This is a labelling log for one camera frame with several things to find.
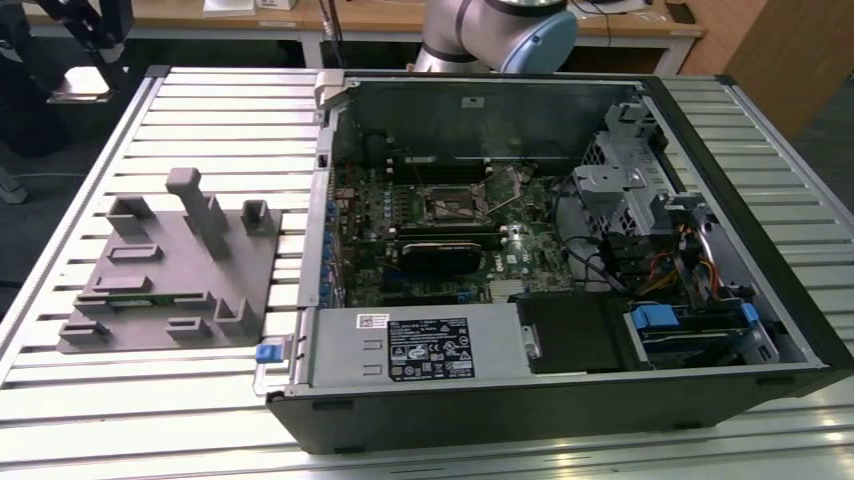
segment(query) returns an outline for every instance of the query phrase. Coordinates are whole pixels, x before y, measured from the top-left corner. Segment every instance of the warning symbol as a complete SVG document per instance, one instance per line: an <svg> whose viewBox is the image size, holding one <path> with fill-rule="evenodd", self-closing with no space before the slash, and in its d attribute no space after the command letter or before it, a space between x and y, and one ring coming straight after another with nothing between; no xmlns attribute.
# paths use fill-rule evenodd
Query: warning symbol
<svg viewBox="0 0 854 480"><path fill-rule="evenodd" d="M395 347L391 351L392 360L405 360L405 349L403 347Z"/></svg>

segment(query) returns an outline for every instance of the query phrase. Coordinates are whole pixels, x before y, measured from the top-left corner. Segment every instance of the barcode sticker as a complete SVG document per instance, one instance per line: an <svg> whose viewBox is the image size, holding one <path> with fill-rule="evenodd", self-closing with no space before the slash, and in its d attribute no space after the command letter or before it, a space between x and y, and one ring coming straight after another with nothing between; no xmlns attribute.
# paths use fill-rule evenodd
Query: barcode sticker
<svg viewBox="0 0 854 480"><path fill-rule="evenodd" d="M257 22L258 27L294 28L296 22Z"/></svg>
<svg viewBox="0 0 854 480"><path fill-rule="evenodd" d="M356 328L385 328L387 325L387 313L359 313L356 315Z"/></svg>

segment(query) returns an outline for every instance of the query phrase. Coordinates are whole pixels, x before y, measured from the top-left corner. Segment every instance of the metal bracket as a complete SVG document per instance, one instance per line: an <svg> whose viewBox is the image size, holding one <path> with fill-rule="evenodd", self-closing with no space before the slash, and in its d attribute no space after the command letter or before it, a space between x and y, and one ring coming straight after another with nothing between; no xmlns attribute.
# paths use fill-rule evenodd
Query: metal bracket
<svg viewBox="0 0 854 480"><path fill-rule="evenodd" d="M348 85L344 82L344 70L323 70L315 80L315 105L327 109L345 98L343 93Z"/></svg>

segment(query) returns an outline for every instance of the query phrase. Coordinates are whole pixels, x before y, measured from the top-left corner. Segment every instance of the white label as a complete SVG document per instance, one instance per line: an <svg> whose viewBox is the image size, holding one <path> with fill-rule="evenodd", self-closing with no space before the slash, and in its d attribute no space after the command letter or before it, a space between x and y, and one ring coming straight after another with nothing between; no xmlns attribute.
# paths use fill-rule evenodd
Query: white label
<svg viewBox="0 0 854 480"><path fill-rule="evenodd" d="M387 325L387 313L359 313L356 315L356 328L385 328Z"/></svg>
<svg viewBox="0 0 854 480"><path fill-rule="evenodd" d="M258 27L284 27L284 28L294 28L294 22L257 22Z"/></svg>
<svg viewBox="0 0 854 480"><path fill-rule="evenodd" d="M485 99L483 97L463 97L463 108L483 108Z"/></svg>

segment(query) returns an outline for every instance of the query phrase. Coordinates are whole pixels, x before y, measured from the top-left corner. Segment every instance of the blue latch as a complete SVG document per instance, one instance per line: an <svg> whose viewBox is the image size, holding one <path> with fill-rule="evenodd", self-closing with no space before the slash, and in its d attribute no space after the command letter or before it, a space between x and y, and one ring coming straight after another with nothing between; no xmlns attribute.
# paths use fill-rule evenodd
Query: blue latch
<svg viewBox="0 0 854 480"><path fill-rule="evenodd" d="M257 363L284 362L284 345L261 343L254 348L254 361Z"/></svg>
<svg viewBox="0 0 854 480"><path fill-rule="evenodd" d="M742 313L751 327L759 323L759 312L756 312L756 307L752 306L752 303L742 303Z"/></svg>
<svg viewBox="0 0 854 480"><path fill-rule="evenodd" d="M640 305L631 311L635 328L677 327L679 319L669 305Z"/></svg>

